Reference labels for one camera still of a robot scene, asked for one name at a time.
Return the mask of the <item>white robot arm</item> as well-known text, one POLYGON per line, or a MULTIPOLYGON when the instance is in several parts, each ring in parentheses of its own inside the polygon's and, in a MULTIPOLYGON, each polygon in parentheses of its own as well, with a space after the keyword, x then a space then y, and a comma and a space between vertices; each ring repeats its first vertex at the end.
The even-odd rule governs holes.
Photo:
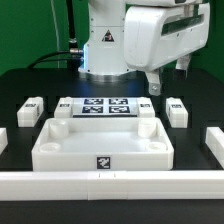
POLYGON ((161 94, 162 67, 188 69, 205 46, 210 4, 205 0, 88 0, 89 39, 79 72, 116 82, 133 71, 146 74, 149 93, 161 94))

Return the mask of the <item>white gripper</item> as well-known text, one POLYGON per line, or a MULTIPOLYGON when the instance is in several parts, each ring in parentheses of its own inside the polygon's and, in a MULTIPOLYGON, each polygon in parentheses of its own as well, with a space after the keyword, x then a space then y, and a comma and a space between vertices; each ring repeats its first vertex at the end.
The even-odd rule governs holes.
POLYGON ((128 9, 124 26, 124 58, 129 68, 147 72, 150 95, 161 94, 160 70, 157 68, 179 58, 176 69, 186 71, 191 61, 190 53, 205 46, 210 4, 200 4, 196 12, 187 16, 184 6, 132 6, 128 9))

